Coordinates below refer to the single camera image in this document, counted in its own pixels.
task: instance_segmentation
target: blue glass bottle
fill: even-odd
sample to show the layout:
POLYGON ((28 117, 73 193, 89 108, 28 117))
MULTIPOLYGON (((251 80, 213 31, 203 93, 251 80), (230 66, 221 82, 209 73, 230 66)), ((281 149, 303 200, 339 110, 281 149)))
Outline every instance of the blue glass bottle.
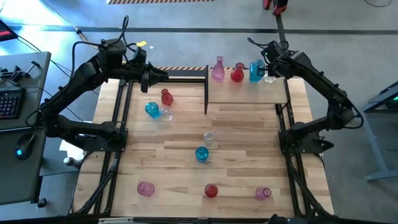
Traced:
POLYGON ((150 102, 147 103, 145 106, 145 111, 151 116, 152 118, 158 118, 160 116, 160 110, 157 103, 150 102))
POLYGON ((266 65, 262 60, 256 60, 250 64, 250 82, 260 81, 266 71, 266 65))
POLYGON ((198 162, 206 162, 209 157, 209 150, 204 147, 200 146, 195 152, 195 156, 197 157, 198 162))

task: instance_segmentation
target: keyboard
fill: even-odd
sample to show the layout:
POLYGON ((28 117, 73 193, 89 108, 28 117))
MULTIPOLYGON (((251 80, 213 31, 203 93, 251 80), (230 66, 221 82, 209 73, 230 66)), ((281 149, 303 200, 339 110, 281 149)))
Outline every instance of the keyboard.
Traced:
POLYGON ((19 118, 25 94, 25 88, 0 89, 0 120, 19 118))

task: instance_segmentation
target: gray floor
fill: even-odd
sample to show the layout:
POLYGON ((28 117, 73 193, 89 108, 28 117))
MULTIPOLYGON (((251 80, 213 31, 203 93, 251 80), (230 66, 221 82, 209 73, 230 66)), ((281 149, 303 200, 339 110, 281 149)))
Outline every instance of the gray floor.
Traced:
MULTIPOLYGON (((68 25, 38 1, 24 1, 23 9, 18 8, 17 11, 21 1, 7 1, 0 14, 1 19, 8 24, 68 25)), ((129 14, 130 27, 277 28, 275 17, 262 9, 262 0, 123 6, 107 6, 105 0, 47 1, 76 26, 120 27, 123 16, 129 14)), ((386 1, 372 2, 383 4, 386 1)), ((397 30, 397 10, 398 2, 395 0, 385 8, 371 7, 363 0, 294 0, 289 3, 282 22, 285 29, 397 30)), ((19 34, 41 50, 50 51, 53 60, 70 68, 71 46, 79 40, 78 36, 73 32, 44 32, 39 29, 40 26, 26 25, 19 34)), ((90 41, 97 42, 119 34, 87 32, 85 35, 90 41)), ((249 63, 260 55, 259 48, 247 43, 246 37, 264 43, 279 39, 277 34, 225 33, 127 33, 126 37, 131 42, 145 40, 148 43, 145 47, 148 59, 155 66, 197 67, 212 65, 217 55, 225 57, 226 66, 233 66, 236 62, 249 63)), ((397 81, 396 35, 305 34, 286 35, 286 39, 291 49, 306 52, 317 69, 339 83, 358 108, 397 81)), ((16 40, 0 45, 1 55, 24 52, 31 52, 31 49, 16 40)), ((79 46, 76 64, 89 59, 94 53, 90 47, 79 46)), ((46 90, 55 93, 59 85, 67 82, 67 78, 51 65, 46 90)), ((307 92, 313 117, 324 116, 327 102, 309 85, 307 92)), ((91 120, 96 101, 94 93, 85 93, 70 109, 80 118, 91 120)), ((76 119, 69 111, 64 111, 64 114, 76 119)), ((344 218, 397 223, 398 178, 371 183, 365 181, 365 175, 379 169, 364 131, 330 131, 324 135, 335 143, 335 147, 325 153, 326 176, 335 213, 344 218)), ((45 157, 50 162, 42 168, 43 174, 64 169, 57 165, 57 161, 65 157, 58 152, 58 145, 57 139, 48 141, 45 157)), ((398 154, 392 152, 391 158, 398 161, 398 154)), ((28 203, 5 205, 0 207, 0 220, 66 214, 76 178, 76 173, 46 177, 42 188, 42 195, 50 202, 46 208, 36 209, 28 203), (11 212, 16 209, 26 212, 11 212)))

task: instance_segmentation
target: computer mouse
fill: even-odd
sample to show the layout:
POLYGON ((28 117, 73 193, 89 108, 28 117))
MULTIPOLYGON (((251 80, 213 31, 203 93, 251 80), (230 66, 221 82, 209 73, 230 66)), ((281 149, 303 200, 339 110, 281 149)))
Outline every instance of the computer mouse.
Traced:
POLYGON ((18 139, 15 146, 15 155, 19 160, 25 160, 32 154, 35 134, 26 133, 18 139))

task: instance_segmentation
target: yellow tag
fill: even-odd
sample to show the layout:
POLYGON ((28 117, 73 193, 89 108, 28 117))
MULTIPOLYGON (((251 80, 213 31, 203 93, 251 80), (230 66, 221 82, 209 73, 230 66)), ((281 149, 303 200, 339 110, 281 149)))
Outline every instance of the yellow tag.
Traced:
POLYGON ((142 46, 145 46, 146 44, 147 44, 147 42, 142 41, 142 42, 137 43, 137 47, 142 47, 142 46))

